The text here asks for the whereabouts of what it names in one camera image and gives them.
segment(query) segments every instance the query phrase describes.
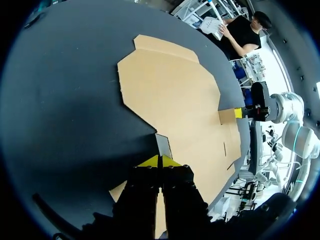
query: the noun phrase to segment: white object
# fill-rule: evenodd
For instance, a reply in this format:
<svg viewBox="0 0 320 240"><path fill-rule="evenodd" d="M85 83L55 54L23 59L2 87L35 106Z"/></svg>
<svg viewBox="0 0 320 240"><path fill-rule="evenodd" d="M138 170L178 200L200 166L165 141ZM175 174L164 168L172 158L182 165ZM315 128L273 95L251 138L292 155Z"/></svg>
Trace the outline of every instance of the white object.
<svg viewBox="0 0 320 240"><path fill-rule="evenodd" d="M222 197L216 205L214 205L213 211L216 214L223 215L228 210L230 205L230 197Z"/></svg>
<svg viewBox="0 0 320 240"><path fill-rule="evenodd" d="M223 36L219 32L219 25L221 24L223 24L222 20L207 16L203 19L199 28L205 34L213 34L213 36L220 41Z"/></svg>
<svg viewBox="0 0 320 240"><path fill-rule="evenodd" d="M320 140L315 132L297 121L288 122L283 129L282 144L302 159L316 159L320 152Z"/></svg>
<svg viewBox="0 0 320 240"><path fill-rule="evenodd" d="M292 190L289 192L288 196L290 198L292 198L293 201L297 201L298 198L300 197L308 176L309 176L309 172L310 172L310 166L311 166L311 160L310 158L306 158L302 160L302 166L300 168L298 177L296 178L296 181L293 185Z"/></svg>
<svg viewBox="0 0 320 240"><path fill-rule="evenodd" d="M306 185L311 159L316 159L320 154L320 140L312 129L302 126L300 122L296 121L288 122L284 127L282 143L302 158L298 177L288 194L293 201L297 201Z"/></svg>
<svg viewBox="0 0 320 240"><path fill-rule="evenodd" d="M271 98L276 100L278 106L278 115L275 124L287 121L299 121L302 123L305 104L303 99L294 92L283 92L280 94L272 94Z"/></svg>
<svg viewBox="0 0 320 240"><path fill-rule="evenodd" d="M316 83L316 89L318 91L319 99L320 99L320 81Z"/></svg>

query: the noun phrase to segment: cardboard sheet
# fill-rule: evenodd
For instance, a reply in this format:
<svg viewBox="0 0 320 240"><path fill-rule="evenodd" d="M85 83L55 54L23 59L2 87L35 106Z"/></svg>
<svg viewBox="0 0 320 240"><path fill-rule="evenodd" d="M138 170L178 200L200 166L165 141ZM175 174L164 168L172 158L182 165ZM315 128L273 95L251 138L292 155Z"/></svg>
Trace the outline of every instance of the cardboard sheet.
<svg viewBox="0 0 320 240"><path fill-rule="evenodd" d="M190 165L196 187L210 203L241 156L234 110L218 112L215 78L193 51L143 35L134 44L136 50L117 65L123 102L168 137L174 161ZM156 227L157 233L166 230Z"/></svg>

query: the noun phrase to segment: white robot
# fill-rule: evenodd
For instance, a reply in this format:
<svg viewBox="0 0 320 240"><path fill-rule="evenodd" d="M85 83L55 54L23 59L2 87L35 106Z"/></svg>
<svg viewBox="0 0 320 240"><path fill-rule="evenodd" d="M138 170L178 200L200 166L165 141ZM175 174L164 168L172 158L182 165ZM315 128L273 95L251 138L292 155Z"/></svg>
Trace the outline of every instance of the white robot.
<svg viewBox="0 0 320 240"><path fill-rule="evenodd" d="M319 156L320 140L312 129L303 126L304 102L299 95L293 92L284 92L273 94L270 97L276 100L278 110L277 117L272 122L275 124L287 122L287 124L282 136L272 142L271 151L273 150L274 153L263 164L262 169L256 173L255 178L266 188L274 182L281 187L283 186L284 180L280 177L277 166L277 163L280 163L283 158L281 153L283 145L302 158L298 177L288 194L294 201L297 201L306 184L311 159L316 159ZM275 147L279 139L282 139L282 145L279 144L278 147ZM267 179L262 174L264 168L270 169L276 179Z"/></svg>

